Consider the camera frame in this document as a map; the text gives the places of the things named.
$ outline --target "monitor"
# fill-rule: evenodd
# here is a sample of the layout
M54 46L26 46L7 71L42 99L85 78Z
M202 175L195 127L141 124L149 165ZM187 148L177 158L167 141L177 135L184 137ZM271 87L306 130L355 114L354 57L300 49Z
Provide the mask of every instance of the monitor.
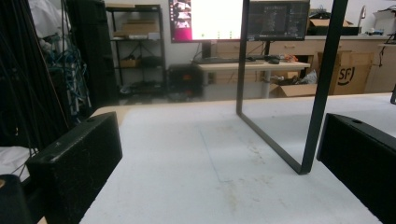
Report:
M243 0L169 0L172 43L239 41ZM309 0L250 1L248 40L304 40Z

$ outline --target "white table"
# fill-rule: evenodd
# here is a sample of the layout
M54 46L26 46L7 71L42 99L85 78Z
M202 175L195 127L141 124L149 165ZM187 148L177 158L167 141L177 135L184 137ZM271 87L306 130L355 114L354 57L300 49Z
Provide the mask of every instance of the white table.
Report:
M390 94L331 96L326 111L396 136ZM290 154L313 98L245 101ZM297 175L235 114L235 101L115 106L123 158L81 223L380 223L319 161Z
M212 64L197 64L197 66L204 72L204 86L208 85L208 73L218 71L237 71L239 63L212 63ZM271 64L266 61L256 61L254 63L246 63L245 71L263 71L264 80L262 82L262 98L269 98L271 71L293 71L302 70L310 67L309 63L285 63Z

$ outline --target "desk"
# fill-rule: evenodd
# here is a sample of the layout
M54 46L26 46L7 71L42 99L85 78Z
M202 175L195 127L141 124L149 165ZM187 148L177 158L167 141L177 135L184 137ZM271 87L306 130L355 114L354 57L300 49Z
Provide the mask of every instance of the desk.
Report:
M218 71L237 71L239 63L212 63L212 64L197 64L197 66L204 72L204 86L208 85L208 73ZM271 64L265 61L262 63L246 63L245 71L264 71L264 81L262 83L262 98L269 97L271 71L292 71L302 70L310 67L309 63L284 63Z
M389 99L390 94L330 96L326 111L396 136L389 122L396 106ZM254 119L282 121L280 134L303 133L312 100L259 99L244 105ZM321 162L314 161L310 174L297 175L235 114L235 104L96 111L118 112L123 158L81 223L380 223ZM279 138L304 145L304 139Z

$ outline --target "wall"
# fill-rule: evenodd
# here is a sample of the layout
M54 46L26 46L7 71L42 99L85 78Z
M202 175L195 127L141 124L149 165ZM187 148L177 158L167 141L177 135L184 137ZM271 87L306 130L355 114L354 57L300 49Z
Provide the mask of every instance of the wall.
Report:
M60 0L50 0L56 7L60 7ZM167 0L105 0L108 3L128 3L128 4L161 4L163 8L163 25L164 25L164 36L165 36L165 55L166 64L173 63L188 63L189 59L193 57L197 48L200 48L198 44L171 44L169 35L169 12L168 12L168 1ZM388 8L395 5L392 1L387 0L349 0L348 7L346 9L346 20L353 22L355 25L358 24L359 15L361 14L361 8L363 5L367 6L366 19L361 21L362 31L368 31L374 27L375 16L373 12ZM327 11L332 11L331 0L311 0L312 8L323 7Z

